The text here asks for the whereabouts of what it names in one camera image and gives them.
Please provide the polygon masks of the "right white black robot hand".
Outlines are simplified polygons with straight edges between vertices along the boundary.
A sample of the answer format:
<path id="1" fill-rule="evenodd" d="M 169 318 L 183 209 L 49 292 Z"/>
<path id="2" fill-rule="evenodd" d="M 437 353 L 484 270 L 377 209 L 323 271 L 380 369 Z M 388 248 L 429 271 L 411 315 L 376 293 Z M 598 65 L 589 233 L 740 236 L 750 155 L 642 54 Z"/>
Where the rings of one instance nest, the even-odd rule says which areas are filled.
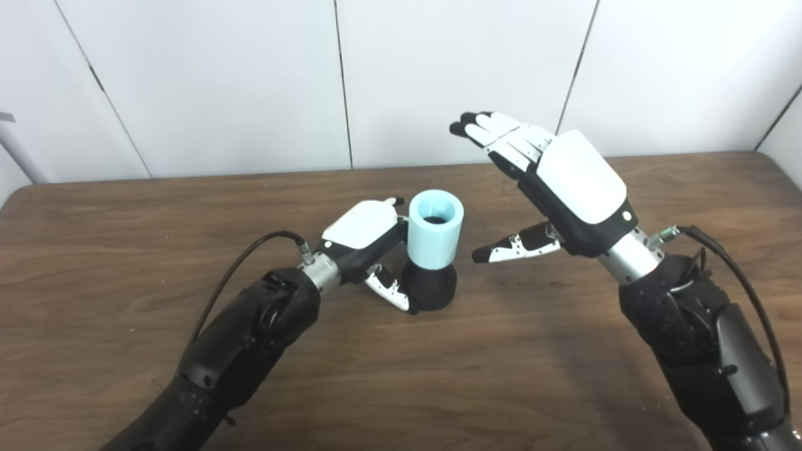
<path id="1" fill-rule="evenodd" d="M 581 132 L 556 136 L 501 112 L 465 112 L 449 130 L 487 152 L 545 217 L 475 249 L 475 262 L 529 259 L 558 249 L 595 259 L 638 225 L 627 186 Z"/>

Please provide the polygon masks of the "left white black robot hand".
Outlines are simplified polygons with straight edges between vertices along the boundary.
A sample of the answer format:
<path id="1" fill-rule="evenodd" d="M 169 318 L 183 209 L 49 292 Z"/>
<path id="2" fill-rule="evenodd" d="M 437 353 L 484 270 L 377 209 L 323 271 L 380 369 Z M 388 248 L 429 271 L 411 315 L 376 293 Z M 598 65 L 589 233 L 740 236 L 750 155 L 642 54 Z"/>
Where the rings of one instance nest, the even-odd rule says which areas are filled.
<path id="1" fill-rule="evenodd" d="M 403 204 L 403 197 L 362 200 L 324 230 L 311 262 L 301 266 L 321 294 L 335 286 L 364 284 L 399 310 L 419 312 L 399 280 L 379 262 L 407 239 L 409 220 L 397 212 Z"/>

